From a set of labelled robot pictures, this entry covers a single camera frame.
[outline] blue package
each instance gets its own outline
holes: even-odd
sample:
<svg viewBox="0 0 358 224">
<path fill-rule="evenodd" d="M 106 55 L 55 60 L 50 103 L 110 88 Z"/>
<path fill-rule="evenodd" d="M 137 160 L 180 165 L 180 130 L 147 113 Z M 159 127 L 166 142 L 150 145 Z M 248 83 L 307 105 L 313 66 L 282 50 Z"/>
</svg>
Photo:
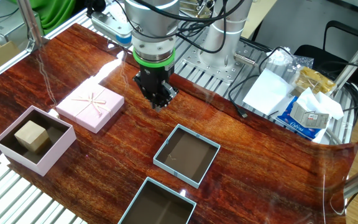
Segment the blue package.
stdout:
<svg viewBox="0 0 358 224">
<path fill-rule="evenodd" d="M 314 139 L 317 133 L 321 129 L 304 128 L 302 125 L 300 125 L 290 116 L 293 104 L 297 99 L 298 97 L 294 97 L 291 103 L 285 109 L 284 113 L 281 116 L 277 116 L 277 119 L 279 119 L 281 122 L 289 124 L 293 129 L 299 131 L 300 133 L 302 133 L 302 135 L 305 135 L 307 138 Z"/>
</svg>

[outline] ribbon bow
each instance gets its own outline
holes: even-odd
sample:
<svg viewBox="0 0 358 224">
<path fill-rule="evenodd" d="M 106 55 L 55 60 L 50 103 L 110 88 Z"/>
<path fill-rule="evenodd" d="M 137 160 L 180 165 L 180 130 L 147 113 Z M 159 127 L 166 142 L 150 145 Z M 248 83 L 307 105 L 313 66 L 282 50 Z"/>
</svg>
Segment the ribbon bow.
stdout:
<svg viewBox="0 0 358 224">
<path fill-rule="evenodd" d="M 73 98 L 71 100 L 78 100 L 78 101 L 88 101 L 89 103 L 91 103 L 93 105 L 93 107 L 95 108 L 95 110 L 98 111 L 99 115 L 101 115 L 101 111 L 100 108 L 106 110 L 106 111 L 110 111 L 109 108 L 103 106 L 103 104 L 106 104 L 106 102 L 104 100 L 96 100 L 96 98 L 93 98 L 93 93 L 90 93 L 88 98 Z"/>
</svg>

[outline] food package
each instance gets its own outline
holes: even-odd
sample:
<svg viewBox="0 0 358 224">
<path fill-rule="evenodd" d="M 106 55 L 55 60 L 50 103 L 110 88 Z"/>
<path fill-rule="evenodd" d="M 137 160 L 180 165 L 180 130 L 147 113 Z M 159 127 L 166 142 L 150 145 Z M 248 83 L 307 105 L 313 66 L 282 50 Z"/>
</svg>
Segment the food package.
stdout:
<svg viewBox="0 0 358 224">
<path fill-rule="evenodd" d="M 292 78 L 291 84 L 299 93 L 310 88 L 314 94 L 318 92 L 330 93 L 336 86 L 329 78 L 308 67 L 300 67 Z"/>
</svg>

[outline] green ring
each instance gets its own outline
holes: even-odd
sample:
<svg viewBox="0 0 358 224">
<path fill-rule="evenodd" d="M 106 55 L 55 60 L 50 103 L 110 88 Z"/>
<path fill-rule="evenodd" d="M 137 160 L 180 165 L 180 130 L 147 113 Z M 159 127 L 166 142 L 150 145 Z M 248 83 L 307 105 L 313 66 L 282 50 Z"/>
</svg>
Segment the green ring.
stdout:
<svg viewBox="0 0 358 224">
<path fill-rule="evenodd" d="M 139 56 L 137 56 L 136 51 L 134 50 L 133 52 L 134 54 L 134 58 L 135 61 L 143 66 L 149 67 L 149 68 L 159 68 L 159 67 L 164 67 L 166 65 L 169 65 L 173 62 L 173 60 L 175 59 L 175 49 L 173 49 L 172 55 L 171 57 L 169 57 L 168 59 L 166 59 L 163 62 L 159 62 L 159 63 L 150 63 L 150 62 L 146 62 L 144 60 L 142 60 Z"/>
</svg>

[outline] pink box lid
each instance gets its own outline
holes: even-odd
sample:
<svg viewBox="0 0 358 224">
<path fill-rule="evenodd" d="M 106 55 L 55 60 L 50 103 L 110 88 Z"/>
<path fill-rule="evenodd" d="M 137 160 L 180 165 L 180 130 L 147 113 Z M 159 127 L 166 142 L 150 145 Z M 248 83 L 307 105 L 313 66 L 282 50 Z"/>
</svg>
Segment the pink box lid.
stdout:
<svg viewBox="0 0 358 224">
<path fill-rule="evenodd" d="M 89 99 L 93 100 L 94 104 L 74 99 Z M 123 104 L 124 97 L 121 95 L 86 80 L 57 106 L 57 111 L 84 128 L 97 133 Z"/>
</svg>

